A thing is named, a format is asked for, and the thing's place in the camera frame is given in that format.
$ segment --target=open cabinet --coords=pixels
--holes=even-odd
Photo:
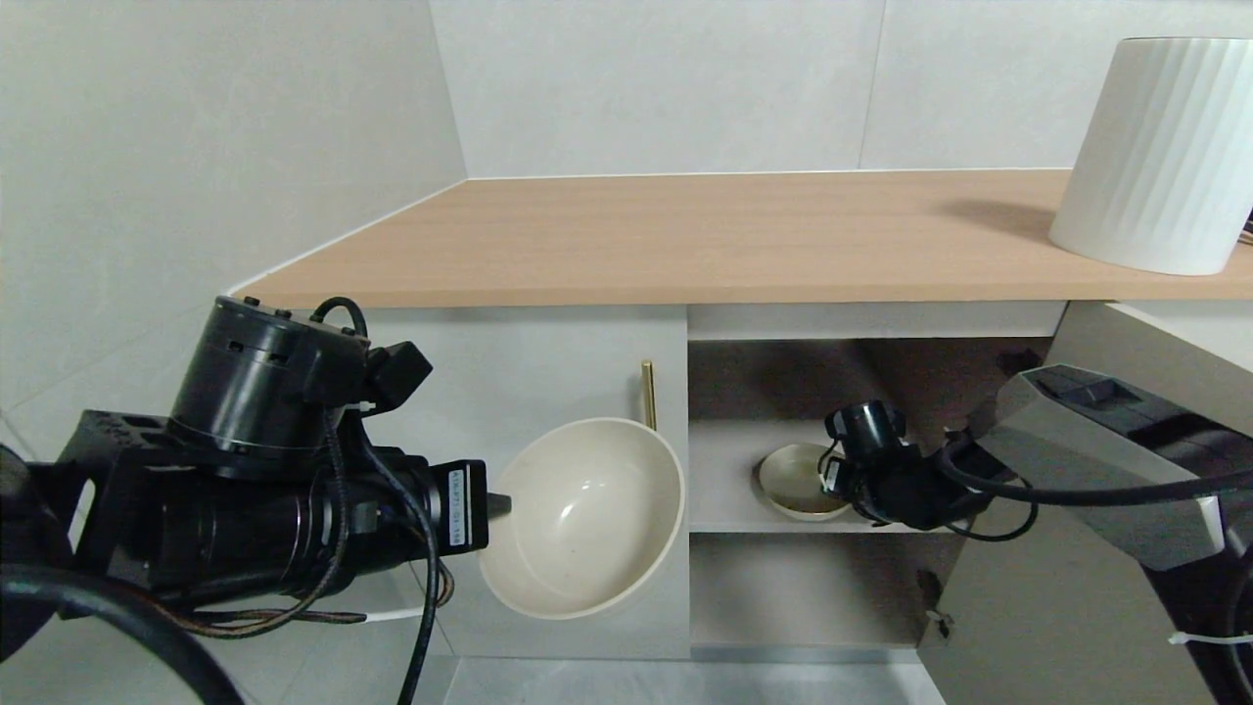
[[[1253,435],[1253,309],[1180,326],[1135,306],[1073,303],[1048,362],[1119,377]],[[1009,530],[1020,511],[994,502],[980,531]],[[949,702],[1233,701],[1210,687],[1140,566],[1060,508],[1025,537],[970,542],[918,655]]]
[[[838,334],[840,329],[828,331]],[[925,452],[1048,337],[693,339],[688,346],[692,655],[707,660],[915,660],[964,540],[876,527],[852,511],[789,518],[754,466],[792,443],[828,445],[823,418],[882,399]]]

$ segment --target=bowl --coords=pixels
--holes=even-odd
[[[630,419],[549,432],[492,483],[512,511],[479,552],[487,587],[541,620],[586,617],[653,577],[683,523],[687,483],[674,450]]]
[[[753,472],[766,501],[783,515],[802,522],[824,522],[848,510],[848,503],[822,492],[818,462],[827,447],[793,443],[771,453]],[[843,455],[832,452],[836,458]]]

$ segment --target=cabinet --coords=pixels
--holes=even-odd
[[[931,606],[920,574],[946,580],[964,540],[875,527],[852,512],[798,522],[771,508],[751,477],[779,447],[828,442],[823,417],[867,399],[903,411],[907,437],[933,451],[1004,384],[1015,357],[1046,354],[1061,313],[1019,304],[1029,314],[1010,323],[1012,304],[967,306],[692,307],[693,657],[916,657]]]
[[[629,607],[570,622],[521,617],[449,561],[455,600],[440,626],[459,656],[910,661],[952,702],[1121,701],[1204,692],[1139,566],[1065,511],[1006,545],[938,530],[873,527],[847,513],[788,520],[757,497],[753,466],[788,443],[822,443],[822,418],[882,398],[935,450],[1005,382],[1015,357],[1119,376],[1253,432],[1248,302],[640,306],[371,311],[372,337],[413,339],[435,373],[401,411],[372,419],[378,443],[432,460],[474,456],[489,478],[548,431],[589,417],[639,418],[639,363],[657,368],[660,433],[688,472],[684,541]],[[1210,311],[1210,316],[1203,314]],[[1024,507],[994,503],[996,533]],[[918,572],[945,586],[951,639]],[[1141,677],[1138,674],[1169,674]]]
[[[688,466],[687,316],[682,306],[370,311],[378,343],[412,339],[435,372],[372,438],[432,461],[482,458],[489,485],[544,433],[590,417],[639,419],[640,362],[657,374],[658,430]],[[475,555],[447,560],[456,596],[439,624],[459,656],[685,659],[688,550],[675,543],[629,607],[573,621],[500,604]]]

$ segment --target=floor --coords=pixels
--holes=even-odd
[[[462,659],[445,705],[944,705],[918,664]]]

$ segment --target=white wall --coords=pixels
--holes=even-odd
[[[1069,167],[1124,36],[1249,0],[431,0],[472,178]]]
[[[0,441],[29,458],[85,408],[168,413],[214,294],[465,177],[425,1],[5,1],[0,45]],[[420,600],[407,570],[351,592]],[[416,625],[332,629],[212,647],[259,702],[392,700]],[[91,620],[54,621],[0,684],[190,696]]]

